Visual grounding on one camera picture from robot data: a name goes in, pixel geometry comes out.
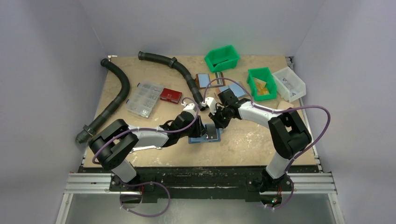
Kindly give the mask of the dark grey card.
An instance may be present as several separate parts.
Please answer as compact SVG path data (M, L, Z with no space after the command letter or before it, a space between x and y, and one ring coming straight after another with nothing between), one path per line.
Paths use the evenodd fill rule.
M215 141L219 139L219 134L218 134L218 130L215 127L215 124L206 124L205 125L206 128L206 139L208 141Z

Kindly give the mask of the blue leather card holder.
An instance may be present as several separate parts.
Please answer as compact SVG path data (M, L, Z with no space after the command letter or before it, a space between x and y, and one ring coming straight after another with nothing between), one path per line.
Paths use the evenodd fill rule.
M206 123L204 124L204 127L206 128L206 134L197 138L188 138L189 144L212 143L221 141L221 134L224 132L223 129L216 128L214 123Z

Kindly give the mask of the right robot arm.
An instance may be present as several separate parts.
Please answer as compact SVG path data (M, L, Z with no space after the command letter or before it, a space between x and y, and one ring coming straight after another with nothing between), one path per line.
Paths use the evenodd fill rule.
M262 172L260 191L275 187L285 177L294 156L312 141L298 112L282 112L258 106L248 98L238 99L227 89L215 98L207 97L204 104L210 109L209 118L216 128L226 128L232 119L247 120L269 129L275 149L270 163Z

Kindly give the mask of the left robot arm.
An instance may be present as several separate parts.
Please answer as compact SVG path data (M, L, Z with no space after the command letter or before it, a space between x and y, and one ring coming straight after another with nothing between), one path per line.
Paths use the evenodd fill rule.
M138 173L126 157L136 147L169 147L180 138L198 138L206 134L201 117L181 112L175 119L154 127L129 126L117 119L94 136L88 146L104 170L111 171L124 183L137 183Z

